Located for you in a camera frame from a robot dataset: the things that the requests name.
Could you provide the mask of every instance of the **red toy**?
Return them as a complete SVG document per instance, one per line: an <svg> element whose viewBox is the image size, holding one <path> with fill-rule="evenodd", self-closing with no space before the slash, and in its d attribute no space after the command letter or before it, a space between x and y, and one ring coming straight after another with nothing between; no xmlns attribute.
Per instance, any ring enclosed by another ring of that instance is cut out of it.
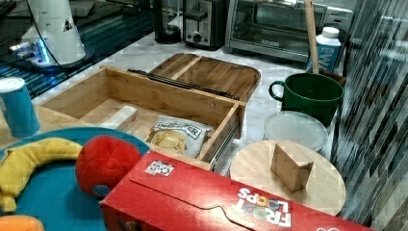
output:
<svg viewBox="0 0 408 231"><path fill-rule="evenodd" d="M75 168L79 187L85 193L104 197L140 160L138 149L129 142L99 136L82 148Z"/></svg>

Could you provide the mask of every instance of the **kitchen backsplash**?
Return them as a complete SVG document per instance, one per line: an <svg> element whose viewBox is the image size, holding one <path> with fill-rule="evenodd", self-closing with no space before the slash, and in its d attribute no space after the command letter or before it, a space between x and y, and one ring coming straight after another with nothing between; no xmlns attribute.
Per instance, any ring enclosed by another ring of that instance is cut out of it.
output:
<svg viewBox="0 0 408 231"><path fill-rule="evenodd" d="M331 162L343 218L408 230L408 1L363 0L351 34Z"/></svg>

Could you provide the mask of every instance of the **green mug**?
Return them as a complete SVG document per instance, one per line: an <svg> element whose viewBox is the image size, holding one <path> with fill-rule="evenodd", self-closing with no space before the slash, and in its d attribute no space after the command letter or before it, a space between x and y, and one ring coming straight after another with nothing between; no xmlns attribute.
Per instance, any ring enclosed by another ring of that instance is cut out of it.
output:
<svg viewBox="0 0 408 231"><path fill-rule="evenodd" d="M283 97L273 93L275 85L284 87ZM344 89L335 80L319 74L300 73L275 81L269 86L272 98L282 102L282 111L295 111L314 117L325 127L330 126Z"/></svg>

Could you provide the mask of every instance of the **froot loops box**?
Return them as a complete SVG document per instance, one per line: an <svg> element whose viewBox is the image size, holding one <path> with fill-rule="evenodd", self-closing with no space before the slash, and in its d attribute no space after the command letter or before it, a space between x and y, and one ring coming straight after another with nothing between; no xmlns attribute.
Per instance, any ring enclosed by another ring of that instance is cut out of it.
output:
<svg viewBox="0 0 408 231"><path fill-rule="evenodd" d="M154 151L100 207L110 231L370 230Z"/></svg>

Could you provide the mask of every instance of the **teal plate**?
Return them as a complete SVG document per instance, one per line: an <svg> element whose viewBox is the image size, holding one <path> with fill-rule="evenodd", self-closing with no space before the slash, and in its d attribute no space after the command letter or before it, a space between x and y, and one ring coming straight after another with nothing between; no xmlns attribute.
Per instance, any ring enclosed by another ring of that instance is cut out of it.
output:
<svg viewBox="0 0 408 231"><path fill-rule="evenodd" d="M102 135L133 144L141 155L149 150L143 141L127 133L99 127L78 127L42 133L18 141L0 150L0 159L3 159L6 149L45 138L64 138L84 145L90 139ZM38 218L45 231L102 231L106 228L98 201L79 189L75 178L75 162L55 162L34 171L16 199L15 213Z"/></svg>

